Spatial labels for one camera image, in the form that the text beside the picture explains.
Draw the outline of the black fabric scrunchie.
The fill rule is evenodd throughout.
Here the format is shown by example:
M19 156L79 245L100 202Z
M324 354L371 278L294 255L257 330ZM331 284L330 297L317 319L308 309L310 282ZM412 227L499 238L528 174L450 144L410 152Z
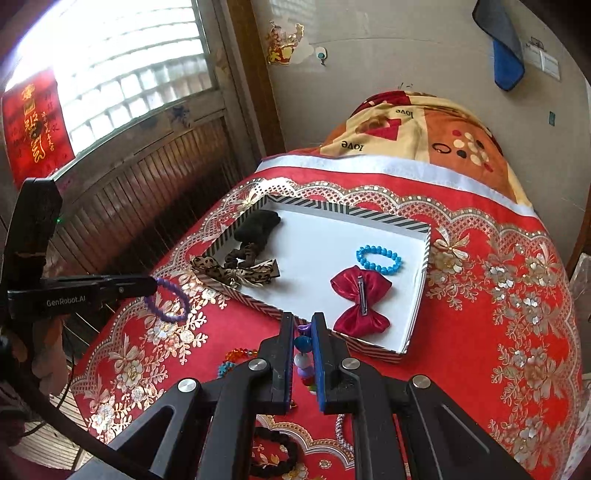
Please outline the black fabric scrunchie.
M300 448L287 434L256 426L249 474L259 479L290 475L300 461Z

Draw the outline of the dark red satin bow clip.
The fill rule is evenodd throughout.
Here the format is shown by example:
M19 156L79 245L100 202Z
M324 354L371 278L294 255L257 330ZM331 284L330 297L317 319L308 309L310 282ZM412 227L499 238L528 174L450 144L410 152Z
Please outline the dark red satin bow clip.
M332 330L354 338L382 334L390 328L387 317L374 309L392 289L392 283L373 270L349 267L331 280L332 289L339 297L353 303L337 320Z

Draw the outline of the brown leopard bow scrunchie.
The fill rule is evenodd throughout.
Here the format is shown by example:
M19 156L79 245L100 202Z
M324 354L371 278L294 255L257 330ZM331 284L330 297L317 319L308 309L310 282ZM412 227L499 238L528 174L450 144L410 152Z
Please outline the brown leopard bow scrunchie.
M280 278L280 269L276 259L257 261L263 248L263 244L242 242L224 257L222 264L214 256L205 254L193 257L189 264L194 274L207 275L231 287L269 285Z

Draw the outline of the black velvet hair item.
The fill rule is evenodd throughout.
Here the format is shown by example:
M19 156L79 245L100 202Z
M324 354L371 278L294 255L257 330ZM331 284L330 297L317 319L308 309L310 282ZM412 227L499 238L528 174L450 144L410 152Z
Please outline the black velvet hair item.
M245 219L233 238L240 243L241 259L256 258L270 239L273 229L280 224L280 215L270 210L256 210Z

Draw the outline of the red floral embroidered bedspread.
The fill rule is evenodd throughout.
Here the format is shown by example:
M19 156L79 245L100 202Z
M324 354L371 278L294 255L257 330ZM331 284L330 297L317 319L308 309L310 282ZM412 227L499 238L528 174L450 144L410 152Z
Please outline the red floral embroidered bedspread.
M583 393L565 269L541 221L496 192L388 173L276 165L238 184L171 250L157 274L190 303L167 323L140 300L122 307L79 363L74 398L111 441L185 377L207 382L252 360L276 319L208 288L189 268L267 194L327 200L428 223L429 263L407 352L383 374L431 377L536 479L567 474Z

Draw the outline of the red gold calligraphy banner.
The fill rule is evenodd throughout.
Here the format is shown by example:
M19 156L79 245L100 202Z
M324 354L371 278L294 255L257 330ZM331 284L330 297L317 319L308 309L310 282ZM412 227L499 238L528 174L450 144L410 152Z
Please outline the red gold calligraphy banner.
M44 70L2 96L2 120L13 181L47 178L74 160L52 71Z

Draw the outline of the black white striped box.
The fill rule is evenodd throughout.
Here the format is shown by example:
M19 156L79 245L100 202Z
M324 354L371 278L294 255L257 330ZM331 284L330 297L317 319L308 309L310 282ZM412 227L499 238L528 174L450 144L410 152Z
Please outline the black white striped box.
M235 234L261 211L280 217L259 257L276 262L280 276L267 285L246 282L243 274L229 279L221 273L221 266L240 245ZM211 246L192 258L190 265L207 287L260 313L279 319L290 312L295 319L307 322L312 314L322 312L332 327L352 305L332 289L332 277L356 265L360 248L384 247L402 259L400 270L389 278L391 289L375 306L391 325L383 333L344 339L353 351L399 363L417 322L430 241L431 227L421 221L327 201L264 195L216 233Z

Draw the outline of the clear plastic bag on chair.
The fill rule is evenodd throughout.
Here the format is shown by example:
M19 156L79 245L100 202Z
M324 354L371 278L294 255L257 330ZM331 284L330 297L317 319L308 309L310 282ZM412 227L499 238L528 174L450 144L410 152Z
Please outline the clear plastic bag on chair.
M570 280L577 324L581 329L590 329L590 259L583 258L575 268Z

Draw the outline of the window with bright grille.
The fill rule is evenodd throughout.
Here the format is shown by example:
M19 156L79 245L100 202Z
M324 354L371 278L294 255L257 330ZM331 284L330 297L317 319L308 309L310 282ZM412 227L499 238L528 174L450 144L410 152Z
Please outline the window with bright grille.
M7 85L51 70L75 153L213 86L198 4L59 1L25 34Z

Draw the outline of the brown wooden chair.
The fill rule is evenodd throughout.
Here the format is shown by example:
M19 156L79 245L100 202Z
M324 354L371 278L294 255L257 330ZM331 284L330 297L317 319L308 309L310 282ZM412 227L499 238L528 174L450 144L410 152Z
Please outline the brown wooden chair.
M579 234L577 236L572 254L568 260L566 266L566 272L568 277L571 278L577 263L579 261L579 257L582 253L590 254L590 226L591 223L591 188L589 188L587 202L585 207L585 213L583 216L583 220L581 223L581 227L579 230Z

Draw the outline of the orange beige love blanket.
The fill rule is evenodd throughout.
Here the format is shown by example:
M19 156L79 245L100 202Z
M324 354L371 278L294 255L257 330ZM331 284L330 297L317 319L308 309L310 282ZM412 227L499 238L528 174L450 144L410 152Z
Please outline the orange beige love blanket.
M376 94L322 144L294 153L384 155L429 163L470 177L518 205L532 205L489 128L465 107L427 93Z

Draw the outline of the blue grey hanging cloth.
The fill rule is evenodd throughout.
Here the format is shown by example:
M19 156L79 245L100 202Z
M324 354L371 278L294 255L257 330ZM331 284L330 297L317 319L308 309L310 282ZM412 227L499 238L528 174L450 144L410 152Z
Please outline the blue grey hanging cloth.
M504 4L478 0L472 18L493 41L495 84L505 92L513 90L525 75L525 64L520 39Z

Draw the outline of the red gold wall sticker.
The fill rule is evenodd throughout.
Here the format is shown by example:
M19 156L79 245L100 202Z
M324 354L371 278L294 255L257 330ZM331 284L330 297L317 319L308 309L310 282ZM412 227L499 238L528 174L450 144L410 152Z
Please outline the red gold wall sticker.
M266 61L269 64L288 65L298 44L304 39L304 26L297 23L294 32L288 33L280 24L272 21L266 35Z

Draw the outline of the wall hook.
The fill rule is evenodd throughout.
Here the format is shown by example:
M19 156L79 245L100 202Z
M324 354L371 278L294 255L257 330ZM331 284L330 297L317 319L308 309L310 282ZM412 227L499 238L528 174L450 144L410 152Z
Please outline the wall hook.
M328 59L328 51L325 47L318 46L315 48L315 56L318 58L318 61L321 62L322 66L325 66L325 61Z

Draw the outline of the white wall calendar poster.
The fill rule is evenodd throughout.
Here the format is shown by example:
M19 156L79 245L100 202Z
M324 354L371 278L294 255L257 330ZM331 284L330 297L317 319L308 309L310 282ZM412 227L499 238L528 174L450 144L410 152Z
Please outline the white wall calendar poster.
M586 92L587 92L588 105L589 105L589 108L590 108L591 107L591 84L587 80L585 80L585 83L586 83Z

